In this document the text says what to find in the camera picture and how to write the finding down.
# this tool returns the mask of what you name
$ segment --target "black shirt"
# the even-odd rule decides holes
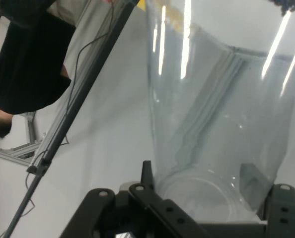
[[[33,29],[10,23],[0,52],[0,109],[33,112],[60,98],[70,80],[60,75],[75,27],[46,13]]]

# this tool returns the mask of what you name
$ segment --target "wire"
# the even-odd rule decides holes
[[[67,135],[65,135],[65,139],[66,139],[66,142],[61,144],[60,146],[63,146],[63,145],[69,145],[69,141],[68,141],[68,138],[67,138]],[[44,150],[43,152],[39,153],[38,156],[36,157],[35,161],[41,156],[41,155],[44,155],[46,152],[48,151],[48,149]],[[26,176],[26,179],[25,179],[25,186],[26,186],[26,189],[28,190],[28,177],[29,177],[30,173],[27,173],[27,176]],[[33,209],[36,207],[35,206],[35,203],[33,202],[32,199],[29,200],[30,203],[33,205],[27,212],[25,212],[24,214],[22,214],[20,217],[25,217],[26,215],[28,215],[31,211],[33,211]],[[6,230],[0,235],[0,238],[2,238],[5,234]]]
[[[81,50],[79,51],[78,55],[77,55],[77,60],[76,60],[76,66],[75,66],[75,69],[74,69],[74,81],[73,81],[73,86],[72,86],[72,89],[70,91],[70,94],[69,94],[69,99],[68,99],[68,103],[67,103],[67,110],[66,110],[66,115],[68,113],[68,110],[69,110],[69,107],[71,105],[71,99],[72,99],[72,95],[73,95],[73,91],[74,91],[74,87],[75,87],[75,84],[76,84],[76,76],[77,76],[77,69],[78,69],[78,62],[79,62],[79,57],[80,57],[80,54],[82,53],[82,51],[84,49],[86,49],[88,46],[92,45],[93,43],[95,43],[96,41],[100,40],[101,38],[109,35],[109,33],[111,32],[111,29],[112,29],[112,22],[113,22],[113,17],[114,17],[114,4],[113,4],[113,1],[111,1],[111,19],[110,19],[110,24],[109,24],[109,29],[108,29],[108,32],[95,38],[94,40],[92,40],[91,42],[89,42],[88,44],[86,44],[85,46],[83,46],[81,48]]]
[[[85,46],[83,46],[81,48],[81,50],[78,52],[78,55],[77,55],[77,60],[76,60],[76,66],[75,66],[75,70],[74,70],[74,81],[73,81],[73,86],[72,86],[72,89],[70,91],[70,94],[69,94],[69,99],[68,99],[68,103],[67,103],[67,109],[66,109],[66,114],[65,116],[67,115],[68,113],[68,110],[69,110],[69,107],[71,105],[71,99],[72,99],[72,95],[73,95],[73,91],[74,91],[74,87],[75,87],[75,83],[76,83],[76,76],[77,76],[77,69],[78,69],[78,62],[79,62],[79,57],[80,57],[80,54],[82,53],[82,51],[84,49],[86,49],[88,46],[90,46],[91,44],[95,43],[96,41],[100,40],[101,38],[109,35],[109,33],[111,32],[111,29],[112,29],[112,23],[113,23],[113,17],[114,17],[114,4],[113,4],[113,1],[111,1],[111,19],[110,19],[110,24],[109,24],[109,29],[108,29],[108,32],[95,38],[94,40],[92,40],[91,42],[89,42],[88,44],[86,44]],[[60,146],[63,146],[63,145],[69,145],[69,141],[68,141],[68,138],[67,138],[67,135],[65,135],[65,139],[66,139],[66,142],[61,144]],[[47,146],[46,150],[42,151],[41,153],[38,154],[38,156],[36,157],[36,159],[34,160],[34,162],[32,164],[34,164],[37,159],[41,156],[41,155],[44,155],[47,151],[48,151],[48,148],[49,148],[49,145]],[[29,177],[30,173],[27,173],[27,176],[26,176],[26,179],[25,179],[25,186],[26,186],[26,189],[28,190],[28,177]],[[21,217],[24,217],[26,215],[28,215],[36,206],[35,206],[35,203],[33,202],[32,199],[30,199],[30,202],[31,204],[33,205],[33,207],[31,207],[26,213],[22,214]],[[6,230],[0,235],[0,238],[2,238],[5,234]]]

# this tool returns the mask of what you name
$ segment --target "black rod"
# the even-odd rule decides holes
[[[111,30],[110,35],[107,36],[107,40],[105,44],[103,45],[102,50],[98,53],[97,60],[94,61],[90,66],[89,74],[86,76],[85,83],[81,86],[79,93],[76,95],[76,99],[72,101],[72,104],[70,106],[70,109],[64,118],[63,123],[60,125],[59,129],[57,130],[57,133],[54,136],[54,139],[52,143],[49,146],[49,149],[39,164],[38,171],[36,177],[34,178],[32,184],[30,185],[24,199],[22,200],[21,205],[19,206],[17,212],[15,213],[15,216],[13,217],[10,225],[8,226],[4,238],[9,238],[20,217],[22,216],[29,200],[31,199],[35,189],[37,188],[42,176],[47,171],[49,165],[51,164],[52,159],[54,158],[56,152],[58,151],[58,148],[60,147],[65,135],[67,134],[68,130],[70,129],[75,117],[77,116],[80,108],[82,107],[85,99],[87,98],[88,93],[91,90],[91,87],[93,86],[94,82],[96,81],[100,71],[102,70],[106,60],[108,59],[113,46],[115,45],[116,41],[118,40],[118,37],[124,28],[126,22],[128,21],[131,12],[133,11],[135,5],[139,2],[139,0],[127,0],[127,4],[122,9],[122,12],[119,16],[119,18],[116,20],[116,23],[114,27]]]
[[[13,217],[11,223],[9,224],[5,234],[4,238],[9,238],[11,234],[13,233],[19,219],[21,218],[27,204],[29,203],[29,200],[32,198],[33,193],[35,189],[37,188],[37,185],[39,184],[40,180],[42,179],[41,175],[36,175],[35,178],[33,179],[31,185],[29,186],[27,193],[25,194],[25,197],[23,198],[17,212],[15,213],[15,216]]]

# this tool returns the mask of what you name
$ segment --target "black bracket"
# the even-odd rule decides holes
[[[295,238],[295,189],[274,185],[261,218],[264,224],[197,224],[171,200],[153,190],[150,161],[141,183],[117,195],[109,189],[90,191],[61,238],[114,238],[129,232],[134,238]]]

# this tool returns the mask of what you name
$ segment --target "clear plastic container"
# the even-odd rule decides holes
[[[147,0],[147,15],[156,191],[196,221],[251,220],[287,153],[294,6]]]

